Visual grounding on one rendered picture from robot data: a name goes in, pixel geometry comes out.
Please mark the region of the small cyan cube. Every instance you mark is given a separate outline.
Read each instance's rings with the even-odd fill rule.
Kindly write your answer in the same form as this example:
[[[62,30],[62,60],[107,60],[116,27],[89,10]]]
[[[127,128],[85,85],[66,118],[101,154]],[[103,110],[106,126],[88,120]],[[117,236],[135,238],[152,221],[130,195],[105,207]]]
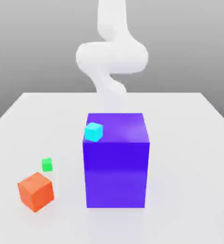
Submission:
[[[91,122],[86,125],[84,139],[87,141],[98,142],[103,136],[103,125]]]

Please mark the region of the small green cube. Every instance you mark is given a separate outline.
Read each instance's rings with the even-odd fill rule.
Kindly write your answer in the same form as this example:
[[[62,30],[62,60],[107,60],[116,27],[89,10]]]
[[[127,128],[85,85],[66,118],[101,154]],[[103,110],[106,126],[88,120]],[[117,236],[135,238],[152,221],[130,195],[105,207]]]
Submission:
[[[51,172],[53,170],[51,158],[43,158],[41,160],[41,165],[44,172]]]

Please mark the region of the small orange cube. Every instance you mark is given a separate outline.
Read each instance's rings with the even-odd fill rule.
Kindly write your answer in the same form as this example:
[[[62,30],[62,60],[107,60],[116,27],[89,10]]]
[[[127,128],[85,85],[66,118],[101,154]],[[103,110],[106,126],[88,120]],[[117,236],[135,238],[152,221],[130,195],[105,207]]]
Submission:
[[[51,180],[37,172],[17,183],[21,201],[34,213],[54,200]]]

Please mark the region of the large purple box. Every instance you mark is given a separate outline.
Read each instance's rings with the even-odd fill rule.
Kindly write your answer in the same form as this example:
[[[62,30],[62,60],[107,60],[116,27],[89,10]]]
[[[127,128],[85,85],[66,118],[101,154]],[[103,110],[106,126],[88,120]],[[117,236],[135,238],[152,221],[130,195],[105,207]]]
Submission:
[[[103,125],[97,142],[83,140],[88,208],[144,208],[150,140],[142,113],[89,113]]]

